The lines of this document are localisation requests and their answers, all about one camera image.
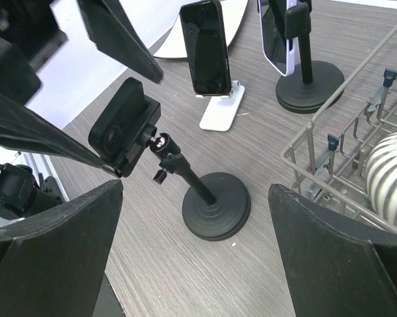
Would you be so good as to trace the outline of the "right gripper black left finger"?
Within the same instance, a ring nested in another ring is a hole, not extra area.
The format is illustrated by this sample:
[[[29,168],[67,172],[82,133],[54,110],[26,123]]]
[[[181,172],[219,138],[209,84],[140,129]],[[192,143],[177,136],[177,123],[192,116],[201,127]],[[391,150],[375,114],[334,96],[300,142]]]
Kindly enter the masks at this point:
[[[105,276],[119,180],[0,228],[0,316],[122,316]]]

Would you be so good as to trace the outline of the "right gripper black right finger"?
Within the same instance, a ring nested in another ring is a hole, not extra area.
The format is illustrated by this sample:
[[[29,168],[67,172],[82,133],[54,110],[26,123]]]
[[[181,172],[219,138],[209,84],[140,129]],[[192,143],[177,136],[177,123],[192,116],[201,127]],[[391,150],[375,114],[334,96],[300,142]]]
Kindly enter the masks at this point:
[[[268,203],[296,316],[397,316],[397,234],[281,184]]]

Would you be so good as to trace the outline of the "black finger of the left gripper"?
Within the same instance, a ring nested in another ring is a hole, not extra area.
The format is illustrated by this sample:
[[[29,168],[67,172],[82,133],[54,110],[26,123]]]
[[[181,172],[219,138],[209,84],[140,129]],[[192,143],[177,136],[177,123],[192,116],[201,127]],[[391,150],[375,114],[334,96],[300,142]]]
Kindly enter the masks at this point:
[[[77,1],[89,39],[97,49],[154,83],[163,70],[147,49],[118,0]]]

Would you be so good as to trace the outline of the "black round-base phone stand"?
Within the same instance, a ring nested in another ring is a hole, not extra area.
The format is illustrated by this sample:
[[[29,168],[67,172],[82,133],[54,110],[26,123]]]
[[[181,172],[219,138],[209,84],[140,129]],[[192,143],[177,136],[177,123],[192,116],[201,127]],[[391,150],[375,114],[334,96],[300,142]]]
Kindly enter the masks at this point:
[[[159,133],[156,123],[161,105],[145,97],[146,109],[130,131],[112,167],[120,178],[127,178],[145,149],[159,160],[153,180],[161,184],[169,174],[180,176],[189,188],[182,202],[186,227],[198,238],[222,241],[238,233],[247,222],[250,194],[243,182],[226,172],[199,177],[182,154],[179,145],[168,133]]]

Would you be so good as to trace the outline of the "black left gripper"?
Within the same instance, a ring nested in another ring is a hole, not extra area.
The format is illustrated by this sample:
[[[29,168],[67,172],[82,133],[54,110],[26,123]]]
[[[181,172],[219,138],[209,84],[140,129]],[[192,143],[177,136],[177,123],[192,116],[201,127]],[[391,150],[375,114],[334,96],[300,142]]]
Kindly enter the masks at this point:
[[[41,87],[36,72],[67,40],[51,4],[51,1],[0,1],[0,146],[65,157],[120,178],[98,155],[21,106]]]

